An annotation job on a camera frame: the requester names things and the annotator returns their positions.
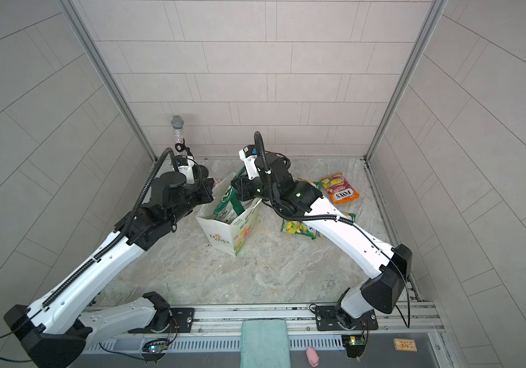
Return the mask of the green Fox's candy bag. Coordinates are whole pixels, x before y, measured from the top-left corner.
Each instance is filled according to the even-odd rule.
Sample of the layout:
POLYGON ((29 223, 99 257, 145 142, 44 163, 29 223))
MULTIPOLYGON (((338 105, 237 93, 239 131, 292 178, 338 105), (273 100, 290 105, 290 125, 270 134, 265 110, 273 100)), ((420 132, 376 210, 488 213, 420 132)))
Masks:
POLYGON ((313 240, 315 240, 318 237, 318 232, 314 228, 304 224, 304 222, 284 220, 282 223, 281 232, 287 234, 307 236, 313 240))
POLYGON ((307 182, 319 191, 323 189, 321 182, 316 182, 316 181, 301 179, 301 178, 298 178, 298 181, 307 182))
POLYGON ((356 215, 354 213, 343 213, 343 215, 353 222, 356 222, 356 215))

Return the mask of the orange Fox's fruits candy bag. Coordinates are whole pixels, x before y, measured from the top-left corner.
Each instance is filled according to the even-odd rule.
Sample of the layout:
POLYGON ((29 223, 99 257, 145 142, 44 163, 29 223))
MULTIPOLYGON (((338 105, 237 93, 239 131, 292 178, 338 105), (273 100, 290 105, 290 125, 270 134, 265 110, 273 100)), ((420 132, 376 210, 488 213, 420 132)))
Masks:
POLYGON ((360 197, 343 173, 325 176, 321 179, 321 185, 335 205, 353 202, 360 197))

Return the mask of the white paper bag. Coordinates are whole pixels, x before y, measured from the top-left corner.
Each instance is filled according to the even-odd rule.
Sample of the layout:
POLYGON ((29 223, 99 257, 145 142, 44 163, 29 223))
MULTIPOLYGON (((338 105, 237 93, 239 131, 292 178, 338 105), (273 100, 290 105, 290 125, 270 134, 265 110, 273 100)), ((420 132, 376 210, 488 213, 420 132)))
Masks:
POLYGON ((196 215, 210 245, 233 257, 238 255, 255 227, 261 203, 261 199, 243 202, 238 199, 232 180, 244 171, 231 172, 218 182, 213 190, 214 200, 201 205, 196 215))

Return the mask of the green Real crisps bag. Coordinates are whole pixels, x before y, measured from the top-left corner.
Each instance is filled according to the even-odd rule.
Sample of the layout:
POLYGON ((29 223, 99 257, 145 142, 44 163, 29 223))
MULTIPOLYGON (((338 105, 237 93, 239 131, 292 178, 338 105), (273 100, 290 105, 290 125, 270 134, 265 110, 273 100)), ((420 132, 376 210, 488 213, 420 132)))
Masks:
POLYGON ((250 201, 241 201, 238 197, 237 190, 230 185, 220 204, 215 208, 213 217, 216 221, 231 224, 238 216, 246 211, 246 208, 249 207, 250 204, 250 201))

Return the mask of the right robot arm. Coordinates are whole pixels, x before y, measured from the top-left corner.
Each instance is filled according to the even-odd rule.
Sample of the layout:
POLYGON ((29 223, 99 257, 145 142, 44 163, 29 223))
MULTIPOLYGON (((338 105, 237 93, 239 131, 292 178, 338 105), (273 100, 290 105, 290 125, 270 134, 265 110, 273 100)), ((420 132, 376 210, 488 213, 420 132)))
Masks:
POLYGON ((368 279, 347 289, 335 306, 338 323, 354 329, 372 310, 391 314, 406 292, 413 253, 382 242, 347 218, 309 182, 297 181, 274 153, 243 159, 245 171, 232 182, 240 199, 262 199, 286 221, 303 222, 352 258, 368 279))

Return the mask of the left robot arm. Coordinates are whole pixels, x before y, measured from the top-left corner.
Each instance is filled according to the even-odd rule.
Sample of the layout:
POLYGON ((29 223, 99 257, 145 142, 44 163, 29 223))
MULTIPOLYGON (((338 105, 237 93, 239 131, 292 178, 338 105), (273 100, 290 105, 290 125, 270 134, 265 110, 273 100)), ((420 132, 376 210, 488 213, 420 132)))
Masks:
POLYGON ((172 324, 170 304, 157 292, 113 308, 87 312, 97 294, 148 251, 198 205, 213 201, 215 180, 189 184, 182 173, 153 179, 142 201, 115 225, 97 251, 60 285, 4 316, 30 360, 38 367, 67 367, 87 348, 129 331, 162 332, 172 324))

